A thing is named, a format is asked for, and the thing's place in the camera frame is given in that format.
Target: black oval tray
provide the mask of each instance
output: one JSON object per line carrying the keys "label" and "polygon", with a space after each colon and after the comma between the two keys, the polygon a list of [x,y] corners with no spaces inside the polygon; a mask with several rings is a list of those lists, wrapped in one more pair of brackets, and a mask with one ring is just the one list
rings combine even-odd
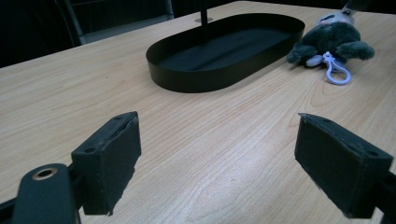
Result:
{"label": "black oval tray", "polygon": [[293,17],[231,16],[166,37],[148,48],[152,80],[170,91],[216,91],[289,53],[305,24]]}

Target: black pole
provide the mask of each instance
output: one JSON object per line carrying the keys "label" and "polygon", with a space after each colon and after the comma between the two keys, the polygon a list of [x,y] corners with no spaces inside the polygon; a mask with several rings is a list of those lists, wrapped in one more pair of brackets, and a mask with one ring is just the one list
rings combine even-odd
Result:
{"label": "black pole", "polygon": [[201,24],[204,41],[208,41],[208,30],[207,30],[207,2],[201,0]]}

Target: plush toy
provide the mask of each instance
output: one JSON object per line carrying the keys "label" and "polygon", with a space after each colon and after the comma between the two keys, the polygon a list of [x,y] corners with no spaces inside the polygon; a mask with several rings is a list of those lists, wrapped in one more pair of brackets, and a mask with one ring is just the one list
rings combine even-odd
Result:
{"label": "plush toy", "polygon": [[326,63],[326,54],[332,56],[332,71],[345,69],[348,59],[368,60],[374,57],[375,51],[361,41],[359,31],[353,26],[353,18],[335,12],[318,21],[318,25],[296,43],[287,57],[288,63],[306,63],[316,66]]}

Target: gray plush toy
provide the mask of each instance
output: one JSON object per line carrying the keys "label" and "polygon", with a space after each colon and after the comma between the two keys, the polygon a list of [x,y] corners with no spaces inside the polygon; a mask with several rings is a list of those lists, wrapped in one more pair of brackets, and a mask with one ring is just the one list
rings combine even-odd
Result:
{"label": "gray plush toy", "polygon": [[334,57],[335,67],[342,68],[348,59],[368,60],[375,55],[374,49],[361,41],[359,31],[353,26],[353,18],[341,12],[319,19],[318,25],[294,45],[287,61],[315,66],[324,62],[326,53]]}

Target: wood grain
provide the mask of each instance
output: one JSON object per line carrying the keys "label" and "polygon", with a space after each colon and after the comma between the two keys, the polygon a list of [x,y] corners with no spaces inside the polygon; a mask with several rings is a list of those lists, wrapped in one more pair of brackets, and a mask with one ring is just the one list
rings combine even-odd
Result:
{"label": "wood grain", "polygon": [[[332,10],[234,2],[208,10],[214,21],[278,13],[305,31]],[[143,155],[112,217],[83,223],[379,223],[349,220],[294,159],[297,113],[332,119],[396,155],[396,17],[355,15],[369,61],[350,60],[346,86],[324,68],[285,58],[231,87],[164,90],[149,76],[146,50],[199,24],[195,13],[0,69],[0,202],[16,196],[37,166],[70,164],[70,153],[110,118],[137,111]]]}

